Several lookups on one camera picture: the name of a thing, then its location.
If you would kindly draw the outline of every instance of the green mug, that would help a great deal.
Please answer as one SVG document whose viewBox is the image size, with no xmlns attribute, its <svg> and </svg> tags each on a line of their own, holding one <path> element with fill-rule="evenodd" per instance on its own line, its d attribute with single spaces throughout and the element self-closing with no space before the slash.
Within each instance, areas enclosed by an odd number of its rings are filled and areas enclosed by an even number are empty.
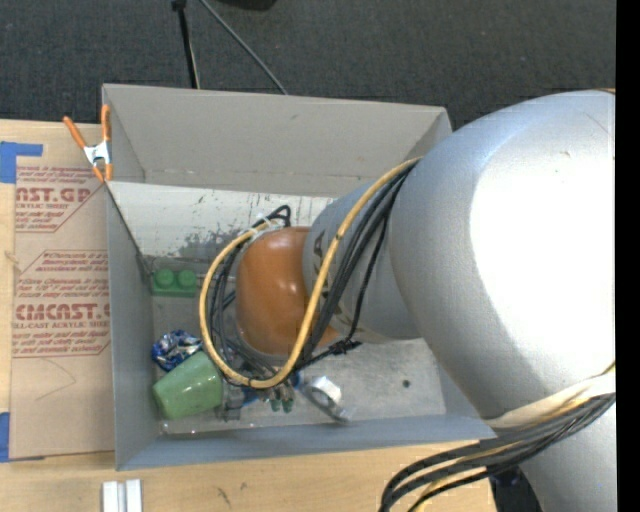
<svg viewBox="0 0 640 512">
<path fill-rule="evenodd" d="M 169 420 L 215 409 L 222 403 L 220 370 L 204 352 L 197 352 L 153 385 L 153 397 Z"/>
</svg>

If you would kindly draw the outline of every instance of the cable bundle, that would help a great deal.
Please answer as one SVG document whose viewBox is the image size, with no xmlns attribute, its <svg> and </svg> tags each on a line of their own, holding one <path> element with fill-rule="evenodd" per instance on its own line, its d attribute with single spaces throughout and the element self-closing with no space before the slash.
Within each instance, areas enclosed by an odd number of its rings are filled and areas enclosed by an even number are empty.
<svg viewBox="0 0 640 512">
<path fill-rule="evenodd" d="M 317 344 L 320 341 L 320 338 L 322 337 L 322 334 L 329 324 L 329 321 L 331 320 L 331 317 L 335 312 L 338 301 L 340 300 L 340 297 L 342 296 L 342 293 L 346 288 L 347 282 L 349 281 L 349 278 L 353 273 L 357 262 L 362 256 L 367 243 L 372 239 L 376 230 L 380 228 L 376 246 L 369 261 L 365 278 L 361 284 L 351 332 L 345 340 L 340 342 L 338 347 L 333 348 L 333 352 L 343 353 L 358 345 L 357 342 L 351 340 L 351 336 L 353 336 L 357 328 L 359 310 L 362 306 L 364 293 L 366 291 L 369 278 L 373 271 L 376 258 L 382 246 L 382 241 L 386 232 L 391 208 L 393 207 L 393 202 L 395 201 L 395 198 L 400 190 L 402 182 L 407 177 L 411 169 L 413 169 L 413 167 L 416 165 L 418 160 L 419 159 L 417 158 L 409 160 L 395 167 L 394 169 L 383 175 L 381 178 L 379 178 L 360 197 L 351 211 L 347 214 L 344 221 L 338 228 L 335 236 L 333 237 L 333 240 L 331 241 L 331 244 L 329 245 L 325 258 L 322 262 L 320 271 L 318 272 L 317 280 L 309 297 L 309 303 L 302 320 L 302 325 L 300 327 L 298 337 L 294 346 L 292 347 L 289 359 L 275 374 L 267 376 L 266 378 L 247 377 L 246 375 L 239 373 L 228 364 L 224 353 L 224 346 L 221 347 L 221 353 L 214 345 L 209 327 L 209 323 L 212 323 L 212 317 L 210 315 L 213 314 L 214 308 L 212 307 L 210 310 L 210 314 L 207 315 L 207 295 L 209 293 L 209 287 L 214 278 L 214 275 L 216 275 L 218 269 L 222 267 L 222 270 L 220 271 L 220 274 L 218 274 L 218 277 L 216 279 L 216 285 L 214 287 L 214 297 L 216 301 L 226 301 L 226 299 L 222 299 L 222 297 L 224 297 L 224 280 L 221 281 L 220 276 L 228 276 L 231 265 L 233 264 L 233 260 L 238 256 L 238 254 L 242 250 L 242 247 L 257 233 L 266 229 L 269 226 L 269 223 L 264 221 L 256 223 L 250 230 L 241 234 L 218 254 L 218 256 L 213 260 L 213 263 L 209 267 L 209 270 L 204 278 L 202 291 L 200 294 L 200 328 L 202 331 L 204 348 L 206 349 L 211 359 L 213 359 L 215 364 L 220 368 L 220 370 L 230 382 L 254 389 L 269 389 L 284 382 L 294 371 L 299 370 L 304 366 L 308 366 L 312 362 L 318 360 L 315 358 L 312 359 L 311 354 L 316 348 Z M 320 310 L 319 316 L 314 322 L 313 320 L 316 308 L 320 302 L 324 284 L 329 273 L 329 267 L 336 255 L 338 246 L 344 239 L 347 231 L 351 228 L 352 225 L 354 225 L 357 216 L 362 211 L 364 211 L 362 219 L 357 224 L 355 224 L 355 231 L 345 251 L 345 256 L 343 257 L 342 263 L 338 268 L 336 277 L 333 280 L 326 300 Z"/>
<path fill-rule="evenodd" d="M 602 416 L 616 401 L 606 393 L 576 401 L 569 410 L 515 432 L 422 459 L 397 473 L 382 493 L 379 512 L 389 512 L 403 496 L 420 487 L 423 494 L 409 512 L 424 510 L 427 500 L 441 492 L 492 475 L 499 475 L 534 457 Z"/>
</svg>

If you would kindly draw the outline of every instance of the cardboard sheet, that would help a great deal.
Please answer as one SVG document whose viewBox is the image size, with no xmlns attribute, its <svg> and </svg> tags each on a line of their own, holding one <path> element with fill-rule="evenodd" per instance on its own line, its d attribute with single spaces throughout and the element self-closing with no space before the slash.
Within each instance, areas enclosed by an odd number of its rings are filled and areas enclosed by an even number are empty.
<svg viewBox="0 0 640 512">
<path fill-rule="evenodd" d="M 42 145 L 15 166 L 10 457 L 112 449 L 105 190 L 62 123 L 2 121 L 0 140 Z"/>
</svg>

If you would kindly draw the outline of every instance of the green toy block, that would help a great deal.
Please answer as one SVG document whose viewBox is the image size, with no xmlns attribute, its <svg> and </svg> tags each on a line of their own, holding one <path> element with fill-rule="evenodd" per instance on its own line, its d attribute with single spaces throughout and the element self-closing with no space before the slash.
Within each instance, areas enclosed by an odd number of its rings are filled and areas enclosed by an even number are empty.
<svg viewBox="0 0 640 512">
<path fill-rule="evenodd" d="M 151 276 L 151 293 L 163 297 L 195 297 L 198 279 L 193 270 L 163 268 Z"/>
</svg>

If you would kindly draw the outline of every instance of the white plastic piece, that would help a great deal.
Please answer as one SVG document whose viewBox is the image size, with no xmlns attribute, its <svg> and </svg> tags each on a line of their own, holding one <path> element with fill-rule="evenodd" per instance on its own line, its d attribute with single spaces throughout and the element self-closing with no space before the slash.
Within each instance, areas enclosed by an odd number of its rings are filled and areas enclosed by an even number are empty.
<svg viewBox="0 0 640 512">
<path fill-rule="evenodd" d="M 127 512 L 142 512 L 142 482 L 140 479 L 127 480 L 126 495 L 127 495 Z"/>
<path fill-rule="evenodd" d="M 104 482 L 102 484 L 102 512 L 119 512 L 118 482 Z"/>
<path fill-rule="evenodd" d="M 102 512 L 142 512 L 142 482 L 139 479 L 104 482 Z"/>
</svg>

